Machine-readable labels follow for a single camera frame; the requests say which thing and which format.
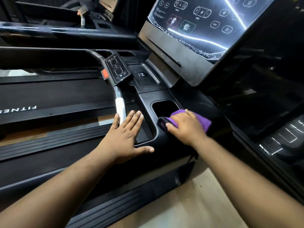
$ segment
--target floor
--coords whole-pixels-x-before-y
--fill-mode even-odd
[[[247,228],[210,169],[110,228]]]

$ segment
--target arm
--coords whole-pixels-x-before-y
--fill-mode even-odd
[[[208,138],[192,112],[186,110],[172,118],[178,129],[168,123],[169,132],[206,161],[249,227],[304,227],[304,207]]]
[[[123,163],[143,153],[149,146],[134,148],[143,117],[131,111],[117,128],[119,115],[96,149],[45,182],[0,213],[0,227],[65,227],[104,173],[115,163]]]

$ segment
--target control panel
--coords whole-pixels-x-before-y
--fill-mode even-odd
[[[157,0],[148,20],[215,63],[272,1]]]
[[[113,86],[116,86],[131,75],[131,71],[118,53],[114,53],[110,57],[107,57],[105,59],[105,64],[107,73],[103,72],[103,77],[104,79],[107,79],[108,76],[111,76],[111,84]]]

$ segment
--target person's right hand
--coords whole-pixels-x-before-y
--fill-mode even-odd
[[[189,110],[185,113],[173,115],[171,118],[178,124],[178,128],[167,123],[168,131],[178,140],[188,146],[195,146],[195,143],[208,138],[195,114]]]

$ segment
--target cup holder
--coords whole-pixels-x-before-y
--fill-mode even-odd
[[[173,112],[179,110],[177,104],[171,100],[154,102],[152,104],[152,108],[158,118],[159,117],[169,118]]]

